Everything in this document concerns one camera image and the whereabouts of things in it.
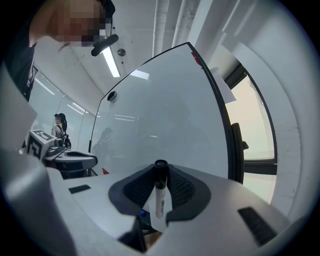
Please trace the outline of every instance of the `black edge trim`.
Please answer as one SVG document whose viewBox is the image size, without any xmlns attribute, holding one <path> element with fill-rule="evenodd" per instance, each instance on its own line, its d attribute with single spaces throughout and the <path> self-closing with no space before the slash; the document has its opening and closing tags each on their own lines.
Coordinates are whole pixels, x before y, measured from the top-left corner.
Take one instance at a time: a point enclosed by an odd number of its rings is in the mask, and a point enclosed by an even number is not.
<svg viewBox="0 0 320 256">
<path fill-rule="evenodd" d="M 277 165 L 271 160 L 245 160 L 244 172 L 249 174 L 277 175 Z"/>
<path fill-rule="evenodd" d="M 91 189 L 91 187 L 89 187 L 88 185 L 81 185 L 81 186 L 71 187 L 71 188 L 69 188 L 69 191 L 71 194 L 75 194 L 75 193 L 89 190 L 89 189 Z"/>
<path fill-rule="evenodd" d="M 93 172 L 95 176 L 98 176 L 98 174 L 93 169 L 91 169 L 91 172 Z"/>
<path fill-rule="evenodd" d="M 168 50 L 165 50 L 164 52 L 159 53 L 158 55 L 156 55 L 156 56 L 152 57 L 151 59 L 147 60 L 146 62 L 142 63 L 140 66 L 136 67 L 134 70 L 132 70 L 130 73 L 128 73 L 124 78 L 122 78 L 114 87 L 112 87 L 111 90 L 109 90 L 109 91 L 107 92 L 107 94 L 100 100 L 98 110 L 99 110 L 99 108 L 100 108 L 100 105 L 101 105 L 101 102 L 103 101 L 103 99 L 104 99 L 118 84 L 120 84 L 125 78 L 127 78 L 127 76 L 129 76 L 133 71 L 135 71 L 136 69 L 140 68 L 142 65 L 148 63 L 149 61 L 155 59 L 156 57 L 158 57 L 158 56 L 160 56 L 160 55 L 162 55 L 162 54 L 165 54 L 166 52 L 168 52 L 168 51 L 170 51 L 170 50 L 172 50 L 172 49 L 175 49 L 175 48 L 177 48 L 177 47 L 180 47 L 180 46 L 183 46 L 183 45 L 187 45 L 187 44 L 190 44 L 190 43 L 189 43 L 189 42 L 185 42 L 185 43 L 183 43 L 183 44 L 180 44 L 180 45 L 177 45 L 177 46 L 175 46 L 175 47 L 173 47 L 173 48 L 170 48 L 170 49 L 168 49 Z M 93 123 L 93 129 L 92 129 L 92 133 L 91 133 L 91 141 L 92 141 L 92 136 L 93 136 L 93 134 L 94 134 L 94 128 L 95 128 L 95 124 L 96 124 L 96 120 L 97 120 L 98 110 L 96 111 L 97 113 L 96 113 L 96 115 L 95 115 L 95 119 L 94 119 L 94 123 Z"/>
<path fill-rule="evenodd" d="M 230 90 L 232 90 L 234 87 L 236 87 L 236 85 L 239 84 L 246 77 L 245 71 L 246 71 L 246 69 L 240 63 L 227 76 L 227 78 L 224 81 L 229 86 Z"/>
<path fill-rule="evenodd" d="M 200 61 L 201 66 L 203 67 L 204 73 L 206 74 L 206 77 L 209 80 L 209 83 L 212 87 L 213 93 L 215 95 L 221 118 L 222 123 L 224 127 L 224 133 L 225 133 L 225 140 L 226 140 L 226 147 L 227 147 L 227 154 L 228 154 L 228 179 L 234 180 L 235 177 L 235 144 L 233 140 L 233 134 L 231 129 L 231 123 L 228 115 L 228 111 L 226 108 L 226 104 L 224 101 L 224 98 L 222 97 L 222 94 L 219 90 L 219 87 L 212 76 L 210 70 L 208 69 L 206 63 L 201 58 L 197 50 L 192 46 L 191 43 L 187 42 L 188 46 L 191 48 L 191 50 L 194 52 L 198 60 Z"/>
<path fill-rule="evenodd" d="M 89 149 L 88 152 L 91 153 L 91 139 L 89 140 Z"/>
<path fill-rule="evenodd" d="M 231 125 L 234 148 L 235 148 L 235 176 L 234 180 L 241 184 L 244 183 L 244 148 L 239 123 Z"/>
</svg>

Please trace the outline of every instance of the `white surface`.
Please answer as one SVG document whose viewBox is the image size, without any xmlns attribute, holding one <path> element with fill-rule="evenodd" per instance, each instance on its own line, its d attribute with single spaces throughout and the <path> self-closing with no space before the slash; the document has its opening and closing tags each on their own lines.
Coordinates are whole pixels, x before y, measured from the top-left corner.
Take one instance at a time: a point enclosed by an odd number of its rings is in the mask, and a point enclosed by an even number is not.
<svg viewBox="0 0 320 256">
<path fill-rule="evenodd" d="M 165 232 L 167 228 L 167 224 L 166 224 L 167 213 L 172 211 L 172 200 L 171 200 L 171 194 L 168 187 L 165 187 L 164 191 L 165 191 L 164 208 L 163 208 L 163 216 L 161 218 L 158 218 L 158 215 L 157 215 L 157 208 L 156 208 L 157 192 L 155 193 L 156 195 L 153 196 L 148 202 L 148 205 L 149 205 L 148 210 L 150 213 L 151 226 L 155 230 L 158 230 L 162 233 Z"/>
<path fill-rule="evenodd" d="M 288 12 L 279 8 L 252 42 L 252 49 L 259 52 L 271 67 L 287 93 L 298 124 L 301 141 L 301 155 L 296 156 L 301 157 L 299 184 L 294 186 L 295 169 L 279 171 L 278 166 L 281 182 L 276 184 L 277 196 L 274 198 L 274 203 L 281 205 L 281 195 L 295 195 L 288 215 L 291 220 L 297 220 L 309 212 L 318 199 L 320 185 L 319 55 L 304 33 Z"/>
<path fill-rule="evenodd" d="M 75 184 L 79 181 L 81 184 L 81 181 L 86 181 L 88 178 L 63 180 L 60 172 L 53 168 L 47 168 L 47 173 L 53 191 L 53 199 L 73 238 L 73 246 L 75 247 L 76 255 L 105 256 L 106 252 L 108 252 L 109 255 L 141 256 L 141 253 L 116 241 L 116 238 L 118 238 L 117 235 L 119 235 L 121 230 L 124 232 L 130 230 L 130 227 L 135 221 L 134 217 L 119 214 L 113 205 L 109 205 L 108 208 L 104 208 L 103 205 L 100 207 L 99 205 L 98 208 L 102 209 L 102 211 L 97 210 L 94 212 L 95 209 L 93 209 L 91 205 L 94 202 L 99 203 L 98 200 L 93 200 L 97 197 L 97 192 L 99 192 L 95 189 L 93 189 L 94 195 L 89 195 L 89 198 L 85 197 L 88 200 L 87 208 L 82 203 L 79 203 L 75 196 L 76 194 L 72 195 L 69 192 L 67 186 L 68 181 L 71 183 L 74 182 Z M 105 202 L 105 198 L 108 199 L 108 195 L 100 197 L 102 203 Z M 93 212 L 93 214 L 96 215 L 101 213 L 101 221 L 102 223 L 108 224 L 108 232 L 106 232 L 95 219 L 92 219 L 90 212 Z"/>
<path fill-rule="evenodd" d="M 3 62 L 0 66 L 0 147 L 8 151 L 21 149 L 36 116 Z"/>
<path fill-rule="evenodd" d="M 93 169 L 109 173 L 165 159 L 228 177 L 226 136 L 206 74 L 188 45 L 175 48 L 139 68 L 148 80 L 127 76 L 99 107 L 92 137 Z M 102 132 L 110 127 L 107 140 Z M 94 148 L 100 141 L 103 149 Z"/>
<path fill-rule="evenodd" d="M 230 103 L 236 101 L 235 96 L 233 95 L 232 91 L 230 90 L 229 86 L 226 84 L 222 76 L 218 73 L 219 68 L 215 67 L 210 70 L 212 76 L 219 87 L 220 93 L 223 97 L 224 103 Z"/>
<path fill-rule="evenodd" d="M 127 172 L 110 173 L 103 176 L 87 178 L 66 179 L 68 188 L 88 185 L 90 189 L 73 194 L 74 199 L 80 205 L 89 218 L 111 237 L 118 239 L 135 222 L 134 216 L 121 214 L 111 203 L 108 191 L 117 181 L 132 175 L 137 169 Z"/>
</svg>

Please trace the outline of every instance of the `black hair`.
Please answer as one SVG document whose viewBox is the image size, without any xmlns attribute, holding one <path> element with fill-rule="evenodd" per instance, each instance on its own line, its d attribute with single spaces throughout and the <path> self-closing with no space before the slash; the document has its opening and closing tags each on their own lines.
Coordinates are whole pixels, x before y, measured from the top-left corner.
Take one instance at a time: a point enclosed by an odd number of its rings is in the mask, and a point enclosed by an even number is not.
<svg viewBox="0 0 320 256">
<path fill-rule="evenodd" d="M 62 130 L 64 131 L 64 133 L 66 133 L 67 127 L 68 127 L 67 120 L 61 120 L 61 123 L 62 123 Z"/>
</svg>

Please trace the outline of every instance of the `window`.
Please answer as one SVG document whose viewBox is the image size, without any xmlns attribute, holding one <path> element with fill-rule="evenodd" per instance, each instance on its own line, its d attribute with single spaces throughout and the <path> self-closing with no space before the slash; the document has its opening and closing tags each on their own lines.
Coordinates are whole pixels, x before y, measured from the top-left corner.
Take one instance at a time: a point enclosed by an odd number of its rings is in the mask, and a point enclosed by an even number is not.
<svg viewBox="0 0 320 256">
<path fill-rule="evenodd" d="M 227 103 L 231 124 L 239 123 L 243 141 L 249 148 L 244 160 L 274 159 L 274 141 L 264 104 L 248 76 L 232 90 L 236 101 Z"/>
<path fill-rule="evenodd" d="M 244 150 L 243 185 L 270 204 L 277 179 L 277 143 L 268 107 L 240 64 L 225 79 L 236 101 L 227 103 L 231 124 L 239 123 Z"/>
</svg>

